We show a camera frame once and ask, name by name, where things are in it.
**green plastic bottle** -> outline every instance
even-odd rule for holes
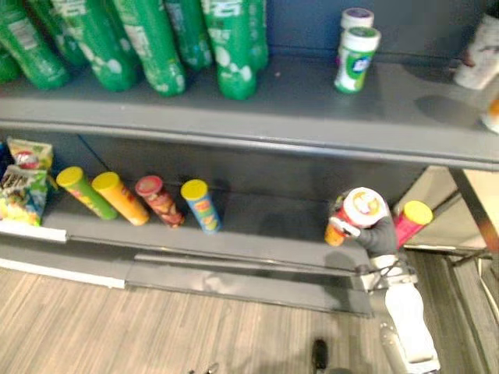
[[[30,7],[47,27],[52,39],[57,45],[57,49],[73,66],[84,66],[87,64],[87,59],[83,52],[78,47],[78,43],[69,34],[68,27],[64,23],[62,17],[55,11],[50,0],[28,0]]]
[[[104,6],[104,10],[107,13],[109,22],[111,22],[111,26],[114,29],[116,35],[119,39],[119,45],[121,45],[123,52],[130,57],[133,64],[140,69],[140,59],[139,55],[135,52],[132,47],[132,43],[126,35],[125,28],[123,27],[122,21],[119,18],[118,11],[116,10],[115,4],[113,0],[101,0],[102,6]]]
[[[160,94],[172,96],[186,89],[186,74],[175,49],[163,1],[115,0],[147,81]]]
[[[249,2],[202,0],[202,5],[217,61],[220,91],[230,99],[246,99],[257,88],[250,60]]]
[[[19,78],[21,71],[10,53],[0,44],[0,83]]]
[[[121,91],[137,82],[136,64],[124,52],[101,0],[52,0],[52,3],[102,86]]]
[[[0,1],[0,43],[38,88],[48,90],[69,81],[64,64],[52,53],[18,0]]]
[[[267,0],[249,0],[249,7],[251,67],[257,72],[268,65]]]
[[[211,65],[210,38],[199,0],[165,0],[180,57],[196,71]]]

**white container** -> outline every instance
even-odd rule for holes
[[[483,124],[499,134],[499,99],[492,102],[489,109],[481,116]]]
[[[340,26],[340,44],[338,46],[338,55],[336,56],[336,65],[340,63],[340,52],[342,50],[343,34],[350,27],[371,27],[374,23],[374,13],[364,8],[348,8],[342,12],[342,21]]]
[[[359,92],[363,88],[366,71],[381,33],[373,27],[351,27],[345,31],[341,50],[341,63],[334,85],[346,94]]]
[[[454,81],[472,90],[482,90],[499,73],[499,19],[485,15],[469,45]]]

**wooden floor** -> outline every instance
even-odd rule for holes
[[[480,373],[435,259],[414,263],[442,372]],[[375,319],[0,269],[1,374],[204,374],[215,362],[217,374],[308,374],[315,337],[332,368],[391,372]]]

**gray metal shelf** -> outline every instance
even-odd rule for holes
[[[366,251],[354,242],[337,248],[324,242],[325,202],[225,192],[215,193],[214,201],[224,208],[219,210],[225,222],[214,235],[204,234],[192,214],[178,229],[166,227],[154,215],[140,227],[122,217],[102,221],[65,192],[48,204],[43,225],[66,230],[69,244],[93,242],[255,263],[329,268],[337,276],[351,276],[358,265],[369,262]]]
[[[145,263],[133,259],[133,249],[82,242],[64,245],[9,237],[0,237],[0,242],[0,267],[7,269],[113,288],[166,288],[325,312],[372,314],[366,292],[346,288],[330,277],[308,282],[272,271],[235,273]]]
[[[146,82],[108,92],[90,71],[53,91],[19,81],[2,86],[0,126],[499,170],[498,138],[477,120],[497,81],[476,92],[439,68],[379,63],[344,95],[332,65],[276,56],[247,101],[224,99],[213,70],[172,98]]]

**red lid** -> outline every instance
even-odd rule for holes
[[[163,181],[156,175],[148,175],[141,178],[135,185],[135,191],[141,196],[149,196],[158,193],[163,187]]]

